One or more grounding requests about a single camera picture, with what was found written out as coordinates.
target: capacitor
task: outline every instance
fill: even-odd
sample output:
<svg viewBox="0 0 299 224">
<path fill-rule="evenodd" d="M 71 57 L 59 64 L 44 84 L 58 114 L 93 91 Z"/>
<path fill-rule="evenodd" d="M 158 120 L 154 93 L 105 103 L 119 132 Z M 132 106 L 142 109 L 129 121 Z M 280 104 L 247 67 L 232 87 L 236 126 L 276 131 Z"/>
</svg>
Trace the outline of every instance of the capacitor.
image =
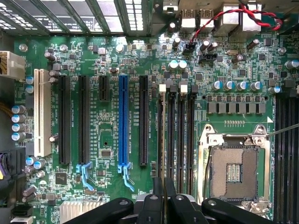
<svg viewBox="0 0 299 224">
<path fill-rule="evenodd" d="M 213 82 L 212 89 L 217 91 L 220 89 L 220 81 Z"/>
<path fill-rule="evenodd" d="M 23 123 L 26 119 L 26 116 L 24 114 L 14 114 L 11 117 L 11 121 L 14 123 Z"/>
<path fill-rule="evenodd" d="M 236 55 L 236 56 L 234 56 L 233 58 L 232 58 L 232 63 L 233 64 L 236 64 L 236 63 L 238 63 L 238 62 L 240 62 L 240 61 L 242 61 L 243 60 L 243 55 Z"/>
<path fill-rule="evenodd" d="M 13 106 L 11 108 L 12 113 L 19 114 L 19 113 L 25 113 L 26 107 L 23 105 Z"/>
<path fill-rule="evenodd" d="M 58 140 L 58 134 L 54 134 L 52 136 L 49 137 L 49 141 L 50 142 L 55 142 Z"/>
<path fill-rule="evenodd" d="M 34 92 L 34 87 L 31 85 L 26 86 L 26 92 L 32 94 Z"/>
<path fill-rule="evenodd" d="M 36 193 L 32 193 L 28 197 L 23 197 L 22 202 L 26 203 L 26 202 L 32 201 L 33 199 L 35 199 L 35 197 L 36 197 Z"/>
<path fill-rule="evenodd" d="M 181 38 L 179 38 L 178 36 L 176 38 L 174 38 L 173 42 L 172 42 L 172 47 L 173 48 L 178 48 L 179 43 L 181 43 Z"/>
<path fill-rule="evenodd" d="M 285 68 L 292 70 L 292 69 L 299 69 L 299 61 L 298 60 L 291 60 L 285 63 Z"/>
<path fill-rule="evenodd" d="M 45 159 L 40 159 L 33 164 L 35 169 L 41 169 L 46 165 L 47 161 Z"/>
<path fill-rule="evenodd" d="M 176 60 L 172 60 L 171 62 L 169 62 L 168 64 L 168 68 L 170 70 L 175 70 L 178 67 L 178 62 Z"/>
<path fill-rule="evenodd" d="M 184 60 L 181 60 L 179 63 L 178 63 L 178 69 L 180 70 L 185 70 L 187 68 L 187 62 L 184 61 Z"/>
<path fill-rule="evenodd" d="M 22 132 L 25 131 L 26 125 L 24 123 L 19 123 L 19 124 L 13 124 L 11 126 L 11 130 L 13 130 L 13 132 Z"/>
<path fill-rule="evenodd" d="M 25 82 L 29 85 L 32 85 L 33 82 L 34 82 L 34 78 L 33 76 L 27 76 L 26 79 L 25 79 Z"/>
<path fill-rule="evenodd" d="M 38 161 L 38 157 L 36 157 L 36 156 L 27 157 L 26 165 L 32 166 L 36 161 Z"/>
<path fill-rule="evenodd" d="M 28 197 L 29 195 L 35 192 L 36 192 L 36 186 L 31 185 L 30 187 L 28 187 L 26 190 L 23 191 L 23 196 Z"/>
<path fill-rule="evenodd" d="M 249 44 L 247 44 L 246 48 L 247 48 L 247 50 L 251 50 L 255 46 L 257 46 L 259 43 L 260 43 L 260 41 L 258 39 L 254 39 L 252 42 L 250 42 Z"/>
<path fill-rule="evenodd" d="M 23 141 L 26 138 L 25 132 L 14 132 L 11 135 L 11 139 L 14 141 Z"/>
<path fill-rule="evenodd" d="M 199 47 L 199 49 L 201 51 L 205 51 L 208 48 L 209 45 L 210 45 L 209 41 L 203 41 L 203 43 L 201 44 L 201 46 Z"/>
<path fill-rule="evenodd" d="M 252 91 L 257 91 L 261 89 L 261 82 L 254 82 L 252 84 L 250 84 L 250 88 Z"/>
<path fill-rule="evenodd" d="M 51 54 L 51 53 L 49 53 L 49 52 L 46 52 L 46 53 L 44 54 L 44 56 L 45 56 L 45 58 L 47 58 L 50 62 L 54 62 L 54 61 L 56 61 L 56 56 L 53 55 L 53 54 Z"/>
<path fill-rule="evenodd" d="M 246 82 L 243 81 L 243 82 L 237 83 L 237 85 L 235 87 L 238 91 L 243 91 L 246 89 Z"/>
<path fill-rule="evenodd" d="M 212 51 L 214 49 L 216 49 L 218 47 L 217 42 L 212 42 L 208 47 L 207 47 L 207 51 Z"/>
<path fill-rule="evenodd" d="M 58 77 L 60 75 L 61 75 L 60 71 L 49 71 L 49 76 L 51 77 Z"/>
<path fill-rule="evenodd" d="M 232 81 L 227 81 L 224 83 L 223 88 L 226 91 L 232 90 L 233 89 L 233 82 Z"/>
<path fill-rule="evenodd" d="M 281 88 L 279 86 L 271 87 L 268 89 L 268 92 L 271 94 L 276 94 L 281 92 Z"/>
</svg>

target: metal rod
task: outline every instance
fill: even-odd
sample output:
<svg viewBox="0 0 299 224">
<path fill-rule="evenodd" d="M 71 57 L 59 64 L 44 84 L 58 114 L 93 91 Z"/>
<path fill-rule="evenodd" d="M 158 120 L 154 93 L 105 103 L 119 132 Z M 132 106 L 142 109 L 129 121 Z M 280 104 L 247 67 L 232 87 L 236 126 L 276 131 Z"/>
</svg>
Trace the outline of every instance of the metal rod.
<svg viewBox="0 0 299 224">
<path fill-rule="evenodd" d="M 69 14 L 69 16 L 76 21 L 76 23 L 78 24 L 78 26 L 80 26 L 82 32 L 90 34 L 89 28 L 86 26 L 86 24 L 81 19 L 81 17 L 79 16 L 79 14 L 76 12 L 76 10 L 74 9 L 74 7 L 70 4 L 70 2 L 68 0 L 57 0 L 57 1 L 58 1 L 58 3 L 62 7 L 64 7 L 66 9 L 66 11 Z"/>
<path fill-rule="evenodd" d="M 57 26 L 64 31 L 65 33 L 69 34 L 70 30 L 58 19 L 51 10 L 40 0 L 29 0 L 32 4 L 35 5 L 40 11 L 42 11 L 45 15 L 47 15 L 51 20 L 53 20 Z"/>
<path fill-rule="evenodd" d="M 104 34 L 110 34 L 111 31 L 109 29 L 109 26 L 105 20 L 105 17 L 103 15 L 103 12 L 101 8 L 99 7 L 99 4 L 96 0 L 85 0 L 88 7 L 90 8 L 90 11 L 93 13 L 94 18 L 99 23 L 100 27 L 103 30 Z"/>
</svg>

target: pcie slot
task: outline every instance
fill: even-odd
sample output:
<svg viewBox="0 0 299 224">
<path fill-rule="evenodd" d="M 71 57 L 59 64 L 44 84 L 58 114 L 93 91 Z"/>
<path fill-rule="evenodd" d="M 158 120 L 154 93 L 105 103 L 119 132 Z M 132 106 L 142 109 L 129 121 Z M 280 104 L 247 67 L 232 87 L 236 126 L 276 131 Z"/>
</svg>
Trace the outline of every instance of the pcie slot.
<svg viewBox="0 0 299 224">
<path fill-rule="evenodd" d="M 59 163 L 71 162 L 71 77 L 58 77 L 58 151 Z"/>
<path fill-rule="evenodd" d="M 178 138 L 177 138 L 177 192 L 183 193 L 183 169 L 184 169 L 184 123 L 185 123 L 185 98 L 178 96 Z"/>
<path fill-rule="evenodd" d="M 89 77 L 79 76 L 78 164 L 90 161 Z"/>
<path fill-rule="evenodd" d="M 139 165 L 148 163 L 149 145 L 149 78 L 139 76 Z"/>
<path fill-rule="evenodd" d="M 51 85 L 49 72 L 34 69 L 34 156 L 51 154 Z"/>
</svg>

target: silver capacitor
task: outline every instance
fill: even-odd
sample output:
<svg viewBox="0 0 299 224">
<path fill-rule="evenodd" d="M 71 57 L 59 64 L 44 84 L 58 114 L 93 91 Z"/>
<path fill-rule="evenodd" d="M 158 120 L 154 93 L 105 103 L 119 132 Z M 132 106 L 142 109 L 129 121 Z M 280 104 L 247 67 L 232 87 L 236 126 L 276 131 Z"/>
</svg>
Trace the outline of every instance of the silver capacitor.
<svg viewBox="0 0 299 224">
<path fill-rule="evenodd" d="M 229 91 L 233 89 L 233 82 L 232 81 L 227 81 L 223 85 L 224 90 Z"/>
<path fill-rule="evenodd" d="M 199 47 L 199 49 L 201 51 L 205 51 L 208 48 L 209 45 L 210 45 L 209 41 L 203 41 L 203 43 L 201 44 L 201 46 Z"/>
<path fill-rule="evenodd" d="M 31 185 L 30 187 L 28 187 L 26 190 L 23 191 L 23 196 L 28 197 L 29 195 L 35 192 L 36 192 L 36 186 Z"/>
<path fill-rule="evenodd" d="M 212 89 L 217 91 L 220 89 L 220 81 L 213 82 Z"/>
<path fill-rule="evenodd" d="M 46 52 L 46 53 L 44 54 L 44 56 L 45 56 L 45 58 L 47 58 L 50 62 L 54 62 L 54 61 L 56 61 L 56 56 L 53 55 L 53 54 L 51 54 L 51 53 L 49 53 L 49 52 Z"/>
<path fill-rule="evenodd" d="M 237 83 L 237 85 L 235 87 L 238 91 L 246 90 L 246 82 L 243 81 L 243 82 Z"/>
<path fill-rule="evenodd" d="M 178 36 L 176 38 L 174 38 L 173 42 L 172 42 L 172 47 L 173 48 L 178 48 L 179 43 L 181 43 L 181 38 L 179 38 Z"/>
<path fill-rule="evenodd" d="M 252 84 L 250 84 L 250 88 L 252 91 L 258 91 L 261 89 L 261 82 L 254 82 Z"/>
<path fill-rule="evenodd" d="M 212 42 L 212 43 L 207 47 L 207 51 L 215 50 L 217 47 L 218 47 L 217 42 Z"/>
</svg>

